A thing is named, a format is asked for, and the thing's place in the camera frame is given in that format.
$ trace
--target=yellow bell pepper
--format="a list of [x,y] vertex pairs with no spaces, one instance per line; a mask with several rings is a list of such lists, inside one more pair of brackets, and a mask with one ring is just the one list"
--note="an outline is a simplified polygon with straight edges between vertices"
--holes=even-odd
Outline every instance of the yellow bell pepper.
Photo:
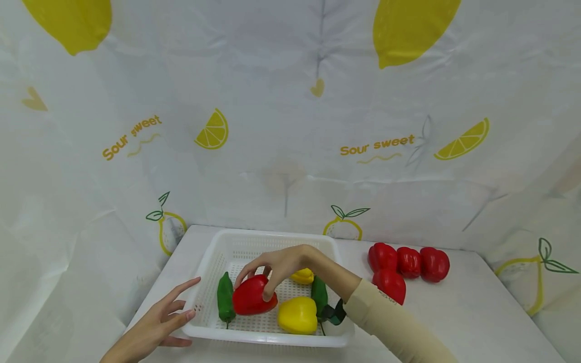
[[303,268],[292,274],[290,279],[301,285],[310,285],[315,280],[315,274],[308,268]]
[[317,305],[310,297],[298,296],[278,306],[278,325],[291,334],[311,335],[317,324]]

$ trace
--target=red pepper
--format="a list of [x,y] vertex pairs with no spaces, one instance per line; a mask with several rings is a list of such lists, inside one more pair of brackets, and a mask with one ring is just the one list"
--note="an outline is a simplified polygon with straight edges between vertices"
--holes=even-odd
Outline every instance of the red pepper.
[[367,254],[367,261],[373,272],[384,268],[397,270],[397,252],[392,246],[385,243],[378,242],[371,246]]
[[373,274],[372,283],[398,304],[403,305],[406,299],[406,282],[400,274],[388,268],[380,269]]
[[448,275],[450,259],[446,252],[434,247],[424,247],[419,254],[422,256],[422,279],[436,283]]
[[262,299],[262,292],[268,283],[264,275],[256,275],[240,284],[232,295],[234,311],[238,315],[264,314],[274,309],[278,304],[277,293],[274,293],[270,301]]
[[397,271],[406,279],[415,279],[421,275],[422,260],[414,249],[400,247],[397,249]]

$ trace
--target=printed fabric backdrop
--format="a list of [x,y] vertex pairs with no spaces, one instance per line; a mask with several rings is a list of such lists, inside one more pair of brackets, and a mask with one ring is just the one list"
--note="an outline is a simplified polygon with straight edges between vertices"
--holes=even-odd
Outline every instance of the printed fabric backdrop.
[[3,1],[0,361],[96,361],[203,224],[477,251],[574,362],[580,17]]

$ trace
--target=plastic vegetable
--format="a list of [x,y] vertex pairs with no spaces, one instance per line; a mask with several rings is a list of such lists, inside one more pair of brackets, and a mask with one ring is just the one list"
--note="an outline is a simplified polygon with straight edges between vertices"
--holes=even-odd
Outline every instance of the plastic vegetable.
[[397,271],[406,279],[418,278],[422,272],[422,259],[419,252],[409,247],[398,248]]
[[422,279],[436,283],[446,278],[450,270],[450,259],[446,252],[424,247],[419,254],[422,257]]
[[218,282],[218,316],[220,320],[226,323],[226,329],[228,329],[228,325],[236,317],[234,304],[232,303],[233,293],[232,280],[230,280],[227,271]]
[[327,295],[327,286],[319,276],[315,276],[313,284],[311,285],[311,298],[317,305],[317,319],[319,322],[324,322],[323,308],[329,303],[329,296]]
[[395,302],[403,305],[406,299],[406,282],[400,274],[388,268],[380,269],[374,273],[372,283]]
[[269,312],[278,304],[277,293],[270,301],[262,299],[262,292],[268,283],[264,275],[256,275],[240,284],[232,295],[234,311],[238,315],[256,315]]
[[392,246],[378,242],[369,248],[367,261],[373,272],[388,268],[397,270],[397,252]]
[[291,334],[313,334],[317,324],[317,305],[310,297],[298,296],[278,307],[278,325]]
[[309,285],[313,283],[315,275],[308,268],[303,268],[290,276],[290,279],[301,285]]

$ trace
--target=white table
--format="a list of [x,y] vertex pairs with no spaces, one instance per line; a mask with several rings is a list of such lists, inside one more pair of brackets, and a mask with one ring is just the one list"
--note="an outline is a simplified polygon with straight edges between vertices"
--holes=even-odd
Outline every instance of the white table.
[[[220,228],[191,226],[130,323],[174,286],[193,277]],[[337,240],[345,267],[371,279],[371,242]],[[553,346],[474,252],[448,250],[450,273],[437,285],[406,280],[404,307],[428,326],[454,353],[470,363],[564,363]],[[341,349],[297,348],[195,339],[190,348],[158,348],[144,362],[399,362],[375,337],[356,327]]]

